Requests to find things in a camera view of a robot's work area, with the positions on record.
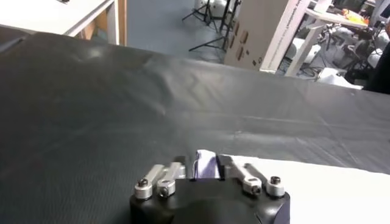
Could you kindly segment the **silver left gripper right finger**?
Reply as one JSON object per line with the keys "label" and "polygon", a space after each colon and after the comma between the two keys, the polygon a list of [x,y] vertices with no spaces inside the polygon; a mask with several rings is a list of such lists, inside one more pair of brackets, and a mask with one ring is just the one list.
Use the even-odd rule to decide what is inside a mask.
{"label": "silver left gripper right finger", "polygon": [[264,192],[270,197],[285,195],[280,177],[266,177],[252,163],[240,164],[227,155],[217,155],[216,162],[220,179],[236,178],[247,194],[258,196]]}

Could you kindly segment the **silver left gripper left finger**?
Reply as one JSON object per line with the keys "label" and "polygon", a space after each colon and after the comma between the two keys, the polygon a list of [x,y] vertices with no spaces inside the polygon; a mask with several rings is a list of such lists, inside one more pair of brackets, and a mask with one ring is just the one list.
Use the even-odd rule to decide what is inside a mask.
{"label": "silver left gripper left finger", "polygon": [[175,194],[176,179],[183,178],[186,178],[186,157],[176,156],[169,166],[152,166],[134,186],[133,195],[138,200],[148,200],[154,194],[160,198],[168,198]]}

